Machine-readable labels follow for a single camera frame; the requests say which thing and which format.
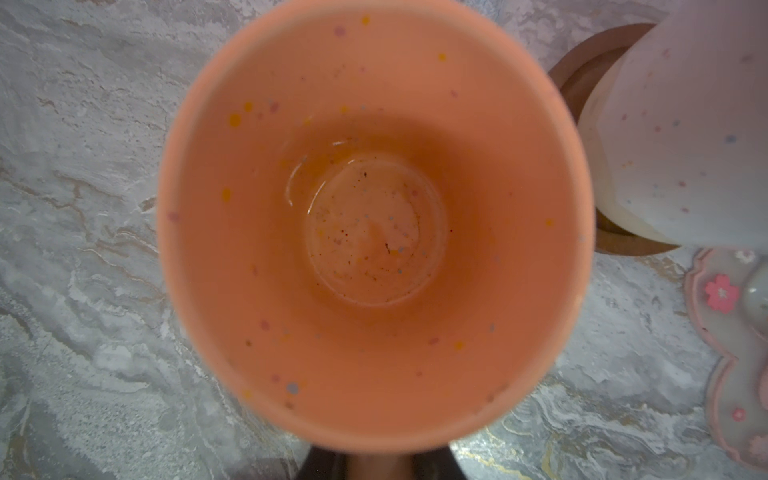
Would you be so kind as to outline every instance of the pink flower decoration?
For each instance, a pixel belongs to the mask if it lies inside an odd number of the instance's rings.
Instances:
[[[715,281],[709,282],[704,291],[710,296],[707,305],[723,313],[730,313],[739,299],[739,287],[731,285],[727,275],[716,276]]]
[[[743,422],[746,420],[746,411],[744,409],[733,409],[731,416],[734,422]]]

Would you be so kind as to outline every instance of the flower-shaped coaster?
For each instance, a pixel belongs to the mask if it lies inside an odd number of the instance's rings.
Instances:
[[[707,388],[712,436],[733,460],[768,472],[768,257],[703,250],[685,296],[699,334],[723,355]]]

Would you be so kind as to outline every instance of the round wooden tray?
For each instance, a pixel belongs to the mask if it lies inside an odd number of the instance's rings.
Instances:
[[[652,23],[637,23],[593,35],[576,45],[552,67],[549,76],[560,89],[577,123],[584,104],[605,72],[653,26]],[[630,233],[611,222],[599,210],[597,218],[594,248],[597,252],[639,257],[677,248],[676,245]]]

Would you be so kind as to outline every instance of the peach ceramic cup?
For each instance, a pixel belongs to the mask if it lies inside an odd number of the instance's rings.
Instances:
[[[593,203],[558,90],[448,0],[293,0],[192,85],[157,204],[208,366],[331,449],[414,452],[513,407],[588,283]]]

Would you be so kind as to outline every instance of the gray marble surface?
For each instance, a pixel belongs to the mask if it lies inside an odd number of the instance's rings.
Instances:
[[[0,0],[0,478],[282,480],[306,445],[244,411],[165,296],[165,132],[270,0]],[[471,0],[545,68],[668,0]],[[704,419],[692,250],[597,255],[571,341],[515,410],[452,448],[474,479],[732,478]]]

